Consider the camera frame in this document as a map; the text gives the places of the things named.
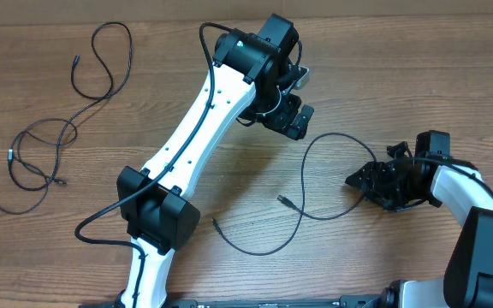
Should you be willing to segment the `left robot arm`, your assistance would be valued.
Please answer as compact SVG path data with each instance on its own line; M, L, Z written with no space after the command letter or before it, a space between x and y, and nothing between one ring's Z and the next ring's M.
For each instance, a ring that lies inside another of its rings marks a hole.
M218 38L199 95L163 148L140 170L117 178L133 261L119 307L160 307L174 253L196 228L200 212L189 200L211 154L233 122L260 123L303 139L313 107L292 93L309 70L289 57L300 45L292 21L273 14L258 33L225 29Z

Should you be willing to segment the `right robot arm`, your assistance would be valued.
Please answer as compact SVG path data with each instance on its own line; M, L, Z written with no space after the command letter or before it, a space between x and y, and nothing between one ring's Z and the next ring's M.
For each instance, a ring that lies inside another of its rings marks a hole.
M374 305L493 307L493 190L472 163L451 156L448 133L423 132L413 151L401 142L387 153L390 161L366 163L346 184L386 211L445 205L461 232L443 277L396 281Z

